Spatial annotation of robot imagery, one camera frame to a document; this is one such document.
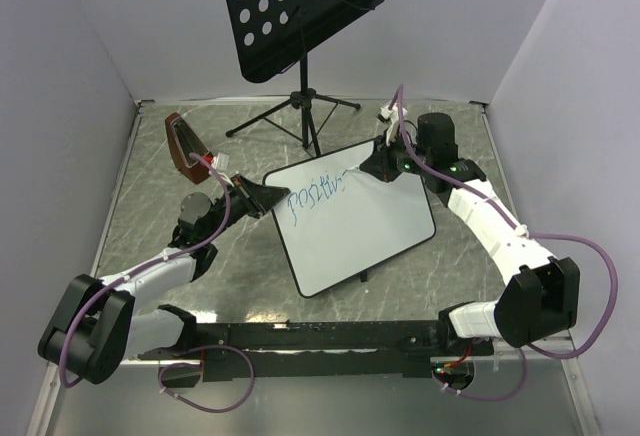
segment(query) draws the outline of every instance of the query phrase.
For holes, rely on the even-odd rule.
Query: white wall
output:
[[[548,0],[489,107],[523,220],[590,237],[617,264],[617,309],[580,358],[606,435],[640,434],[639,7],[640,0]],[[554,248],[582,269],[573,331],[582,342],[602,314],[606,272],[588,251]]]
[[[26,431],[38,340],[91,269],[132,114],[78,0],[0,0],[2,434]]]
[[[224,0],[81,0],[134,98],[288,94],[240,75]],[[326,94],[489,101],[545,0],[387,0],[311,53]]]

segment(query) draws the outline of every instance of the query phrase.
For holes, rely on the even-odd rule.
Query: black music stand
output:
[[[227,131],[227,137],[265,120],[302,142],[311,144],[316,156],[321,154],[318,133],[338,105],[360,109],[351,103],[316,93],[309,87],[307,54],[384,0],[227,0],[231,27],[238,51],[242,76],[253,83],[263,83],[300,63],[300,91],[259,116]],[[316,131],[311,113],[312,100],[334,103],[334,107]],[[268,116],[291,105],[301,111],[302,137],[298,137]]]

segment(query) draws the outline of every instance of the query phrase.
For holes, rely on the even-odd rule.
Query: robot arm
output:
[[[393,115],[385,118],[391,122],[396,119]],[[420,116],[412,147],[427,166],[475,188],[486,199],[425,173],[407,153],[395,125],[376,139],[373,154],[360,165],[360,170],[385,182],[394,181],[403,172],[421,175],[426,187],[478,238],[506,286],[497,301],[462,303],[441,311],[445,344],[464,338],[498,337],[521,347],[574,326],[578,267],[570,258],[556,259],[531,239],[526,227],[498,199],[477,164],[458,157],[451,118],[443,113]]]
[[[241,175],[231,178],[228,186],[231,207],[225,230],[244,216],[264,216],[289,194],[287,188],[263,186]],[[133,315],[165,292],[195,281],[209,269],[218,253],[213,244],[172,259],[169,256],[211,236],[223,221],[225,205],[223,198],[212,202],[203,193],[191,194],[182,201],[178,225],[169,246],[152,258],[160,257],[165,262],[140,272],[93,305],[71,341],[68,370],[99,384],[125,357],[156,348],[180,351],[192,347],[196,319],[186,311],[163,305],[150,314]],[[74,278],[40,339],[38,354],[58,364],[71,322],[82,306],[132,269],[101,279],[88,275]]]

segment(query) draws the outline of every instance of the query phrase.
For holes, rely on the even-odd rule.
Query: whiteboard black border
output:
[[[289,164],[288,166],[283,166],[281,168],[274,169],[272,171],[269,171],[268,173],[266,173],[262,177],[262,184],[266,184],[267,177],[270,174],[278,173],[278,172],[280,172],[280,171],[282,171],[284,169],[289,169],[289,168],[292,168],[294,166],[299,166],[301,164],[308,163],[309,161],[314,161],[316,159],[321,159],[321,158],[324,158],[326,156],[330,156],[330,155],[332,155],[334,153],[339,153],[340,151],[344,151],[346,149],[350,149],[350,148],[353,148],[355,146],[360,146],[361,144],[370,143],[370,142],[372,142],[374,140],[375,140],[375,138],[366,139],[364,141],[360,141],[359,143],[354,143],[354,144],[351,144],[349,146],[345,146],[344,148],[340,148],[340,149],[336,149],[335,151],[330,151],[328,153],[324,153],[322,156],[318,156],[318,157],[311,158],[311,159],[305,159],[304,161],[298,161],[297,163]],[[438,227],[436,226],[436,220],[433,218],[433,210],[431,209],[431,201],[429,201],[429,193],[427,193],[427,188],[424,185],[424,180],[422,178],[420,178],[420,181],[422,182],[422,189],[424,191],[424,198],[425,198],[425,200],[427,202],[427,208],[429,210],[429,215],[431,215],[431,220],[433,221],[433,235],[431,237],[429,237],[429,238],[426,238],[426,239],[414,244],[413,246],[409,246],[407,249],[404,249],[404,250],[400,251],[399,253],[394,254],[393,256],[389,256],[388,258],[383,259],[382,261],[378,261],[376,264],[374,264],[372,266],[369,266],[368,268],[365,268],[362,271],[369,271],[371,268],[374,268],[374,267],[378,266],[379,264],[382,264],[382,263],[390,260],[391,258],[394,258],[394,257],[398,256],[399,254],[405,253],[405,252],[409,251],[410,249],[415,248],[416,246],[419,246],[419,245],[421,245],[423,243],[426,243],[427,241],[431,241],[436,236],[436,234],[438,232]],[[313,293],[313,294],[311,294],[309,296],[302,294],[302,292],[300,291],[300,286],[298,285],[298,278],[296,277],[296,272],[293,270],[293,265],[291,264],[291,258],[289,257],[289,251],[287,250],[287,245],[285,244],[284,238],[282,237],[282,231],[280,230],[280,225],[278,224],[278,218],[276,218],[276,214],[275,214],[275,211],[273,209],[271,210],[271,215],[273,216],[273,220],[276,223],[276,229],[278,230],[278,237],[280,238],[280,242],[282,243],[282,247],[284,248],[284,254],[287,257],[287,264],[289,265],[289,269],[291,270],[291,276],[293,277],[293,282],[296,285],[296,290],[298,291],[298,294],[300,296],[302,296],[303,298],[305,298],[305,299],[314,298],[318,294],[324,293],[325,291],[333,289],[334,287],[338,286],[339,284],[342,284],[345,281],[348,281],[351,278],[353,278],[354,276],[358,276],[360,274],[360,273],[355,273],[355,274],[352,274],[351,276],[347,276],[342,281],[338,281],[336,284],[333,284],[333,285],[331,285],[331,286],[329,286],[329,287],[327,287],[327,288],[325,288],[323,290],[320,290],[317,293]]]

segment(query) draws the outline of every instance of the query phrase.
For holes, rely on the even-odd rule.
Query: gray tile floor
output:
[[[354,112],[338,108],[320,134],[324,152],[370,139],[384,126],[376,119],[383,101],[363,101]],[[260,182],[268,171],[307,159],[300,143],[267,123],[228,139],[226,130],[265,111],[275,102],[203,105],[145,104],[131,158],[100,260],[98,275],[113,274],[160,252],[169,242],[180,201],[202,191],[212,198],[222,191],[210,178],[194,186],[174,168],[164,118],[185,116],[210,148],[231,156],[229,173]],[[446,102],[406,102],[410,119],[430,111],[450,114],[456,124],[460,154],[474,159],[507,201],[485,120],[478,106]],[[319,126],[332,105],[316,102]],[[300,132],[292,109],[274,116]],[[219,254],[196,282],[174,289],[155,303],[190,311],[200,322],[388,321],[433,319],[439,310],[462,301],[493,300],[504,286],[490,258],[473,234],[436,197],[430,197],[436,236],[429,242],[380,264],[366,283],[346,281],[311,299],[299,296],[271,216],[244,218],[217,241]]]

